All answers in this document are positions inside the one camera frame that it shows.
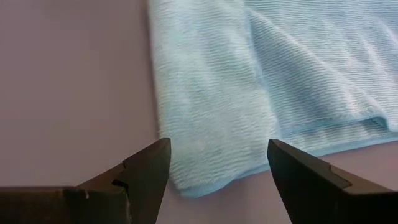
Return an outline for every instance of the ribbed fabric texture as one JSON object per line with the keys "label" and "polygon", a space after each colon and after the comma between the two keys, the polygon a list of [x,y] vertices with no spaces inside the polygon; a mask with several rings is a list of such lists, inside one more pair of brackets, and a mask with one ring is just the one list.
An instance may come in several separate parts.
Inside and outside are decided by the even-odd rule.
{"label": "ribbed fabric texture", "polygon": [[184,196],[268,169],[270,138],[316,156],[398,140],[396,0],[150,0],[150,21]]}

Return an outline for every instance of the towel fold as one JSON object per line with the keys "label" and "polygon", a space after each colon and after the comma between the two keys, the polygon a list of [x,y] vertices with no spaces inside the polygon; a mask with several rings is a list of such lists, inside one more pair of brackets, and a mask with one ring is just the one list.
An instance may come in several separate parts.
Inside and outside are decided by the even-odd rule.
{"label": "towel fold", "polygon": [[313,155],[398,140],[398,1],[150,0],[160,135],[199,197]]}

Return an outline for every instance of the light blue towel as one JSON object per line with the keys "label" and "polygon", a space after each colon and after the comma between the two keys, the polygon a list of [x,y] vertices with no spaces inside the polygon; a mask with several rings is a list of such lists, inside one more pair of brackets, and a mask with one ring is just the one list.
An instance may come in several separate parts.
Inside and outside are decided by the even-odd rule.
{"label": "light blue towel", "polygon": [[186,197],[269,168],[398,140],[397,0],[150,0],[160,135]]}

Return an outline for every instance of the purple table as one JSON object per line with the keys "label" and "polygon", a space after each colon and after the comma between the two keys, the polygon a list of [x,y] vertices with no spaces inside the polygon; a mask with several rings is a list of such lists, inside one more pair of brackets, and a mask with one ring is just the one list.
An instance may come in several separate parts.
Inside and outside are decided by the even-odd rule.
{"label": "purple table", "polygon": [[[145,11],[139,0],[0,1],[0,185],[75,185],[155,141]],[[325,159],[398,189],[397,146]],[[158,223],[290,222],[263,172],[195,200],[169,184]]]}

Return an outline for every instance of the black tool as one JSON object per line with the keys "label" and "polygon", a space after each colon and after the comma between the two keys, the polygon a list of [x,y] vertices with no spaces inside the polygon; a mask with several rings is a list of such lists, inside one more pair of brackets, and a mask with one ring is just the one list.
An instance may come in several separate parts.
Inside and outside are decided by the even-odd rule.
{"label": "black tool", "polygon": [[77,187],[0,188],[0,223],[155,224],[170,156],[163,138]]}
{"label": "black tool", "polygon": [[293,224],[398,223],[398,192],[276,139],[267,156]]}

